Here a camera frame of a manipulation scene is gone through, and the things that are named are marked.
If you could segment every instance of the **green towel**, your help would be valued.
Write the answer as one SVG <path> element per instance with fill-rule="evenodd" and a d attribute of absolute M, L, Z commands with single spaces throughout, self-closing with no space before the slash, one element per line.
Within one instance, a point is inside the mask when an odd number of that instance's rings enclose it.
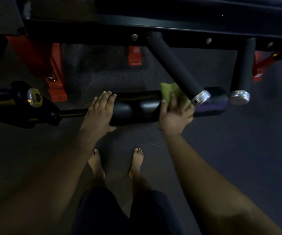
<path fill-rule="evenodd" d="M 168 103 L 168 106 L 170 105 L 170 93 L 172 91 L 175 93 L 177 99 L 179 99 L 182 95 L 182 90 L 176 83 L 168 84 L 168 83 L 161 82 L 160 86 L 161 86 L 161 92 L 162 92 L 162 99 L 166 100 L 166 102 Z M 185 103 L 186 108 L 188 108 L 190 105 L 191 105 L 191 101 L 189 100 L 189 98 L 187 98 L 187 101 Z"/>

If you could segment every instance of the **bolt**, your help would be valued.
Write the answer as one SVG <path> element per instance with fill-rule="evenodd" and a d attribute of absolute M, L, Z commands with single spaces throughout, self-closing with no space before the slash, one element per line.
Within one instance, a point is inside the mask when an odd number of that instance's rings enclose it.
<path fill-rule="evenodd" d="M 139 38 L 139 36 L 138 36 L 137 34 L 131 35 L 131 39 L 132 39 L 133 41 L 136 41 L 138 38 Z"/>
<path fill-rule="evenodd" d="M 212 42 L 211 38 L 206 39 L 206 44 L 210 44 Z"/>

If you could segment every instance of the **black rubber floor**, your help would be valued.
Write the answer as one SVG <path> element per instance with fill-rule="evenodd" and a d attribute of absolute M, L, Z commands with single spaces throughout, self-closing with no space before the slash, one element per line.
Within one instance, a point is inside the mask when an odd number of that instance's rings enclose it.
<path fill-rule="evenodd" d="M 204 87 L 229 91 L 236 51 L 174 49 Z M 143 64 L 130 67 L 121 46 L 62 46 L 69 100 L 61 109 L 84 108 L 103 90 L 131 92 L 158 90 L 172 79 L 147 50 Z M 48 97 L 44 80 L 35 79 L 7 47 L 0 65 L 0 87 L 25 80 Z M 0 123 L 0 198 L 15 188 L 25 174 L 44 165 L 76 135 L 81 118 L 64 119 L 57 127 L 32 130 Z M 183 133 L 206 161 L 247 194 L 282 228 L 282 62 L 268 69 L 264 80 L 253 83 L 246 106 L 229 106 L 215 117 L 198 118 Z M 188 234 L 200 234 L 178 183 L 172 161 L 156 123 L 123 126 L 108 134 L 97 148 L 102 154 L 106 181 L 125 213 L 130 213 L 132 150 L 145 154 L 142 173 L 154 189 L 171 199 Z M 68 234 L 80 194 L 92 172 L 88 166 L 60 223 L 51 234 Z"/>

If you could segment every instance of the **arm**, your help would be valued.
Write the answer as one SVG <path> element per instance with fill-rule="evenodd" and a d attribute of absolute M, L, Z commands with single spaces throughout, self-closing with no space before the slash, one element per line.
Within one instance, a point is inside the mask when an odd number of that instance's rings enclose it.
<path fill-rule="evenodd" d="M 107 132 L 116 95 L 94 98 L 80 132 L 28 185 L 0 202 L 0 234 L 40 234 L 66 209 L 95 144 Z"/>
<path fill-rule="evenodd" d="M 282 234 L 244 193 L 207 164 L 181 136 L 193 120 L 172 94 L 169 111 L 162 102 L 159 125 L 167 142 L 179 182 L 203 234 Z"/>

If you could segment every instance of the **bare foot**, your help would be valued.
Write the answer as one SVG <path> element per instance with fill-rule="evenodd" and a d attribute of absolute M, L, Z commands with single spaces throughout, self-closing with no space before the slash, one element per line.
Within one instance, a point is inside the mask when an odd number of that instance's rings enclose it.
<path fill-rule="evenodd" d="M 132 154 L 132 166 L 129 171 L 129 176 L 131 179 L 136 179 L 141 176 L 140 168 L 143 162 L 143 152 L 141 149 L 134 149 L 133 154 Z"/>
<path fill-rule="evenodd" d="M 92 153 L 91 157 L 88 160 L 88 163 L 93 171 L 94 177 L 103 177 L 105 178 L 105 172 L 101 165 L 101 158 L 99 150 L 95 149 Z"/>

